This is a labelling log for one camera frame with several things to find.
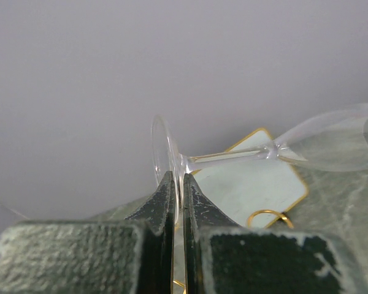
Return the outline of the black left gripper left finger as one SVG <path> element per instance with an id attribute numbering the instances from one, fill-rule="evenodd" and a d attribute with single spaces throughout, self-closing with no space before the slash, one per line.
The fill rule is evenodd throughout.
<path id="1" fill-rule="evenodd" d="M 175 182 L 122 220 L 28 220 L 0 235 L 0 293 L 170 293 Z"/>

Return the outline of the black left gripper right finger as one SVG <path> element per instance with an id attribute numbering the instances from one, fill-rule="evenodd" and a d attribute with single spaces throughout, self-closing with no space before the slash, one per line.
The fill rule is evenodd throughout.
<path id="1" fill-rule="evenodd" d="M 188 293 L 368 293 L 347 245 L 319 231 L 245 228 L 183 184 Z"/>

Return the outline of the clear smooth wine glass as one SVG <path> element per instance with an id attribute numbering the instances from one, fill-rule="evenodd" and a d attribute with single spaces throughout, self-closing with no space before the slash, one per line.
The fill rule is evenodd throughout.
<path id="1" fill-rule="evenodd" d="M 178 150 L 167 122 L 160 116 L 151 127 L 153 163 L 157 180 L 171 171 L 176 207 L 183 208 L 184 176 L 211 167 L 222 153 L 185 156 Z M 255 147 L 251 160 L 272 159 L 293 168 L 327 172 L 368 170 L 368 103 L 357 104 L 310 118 L 270 143 Z"/>

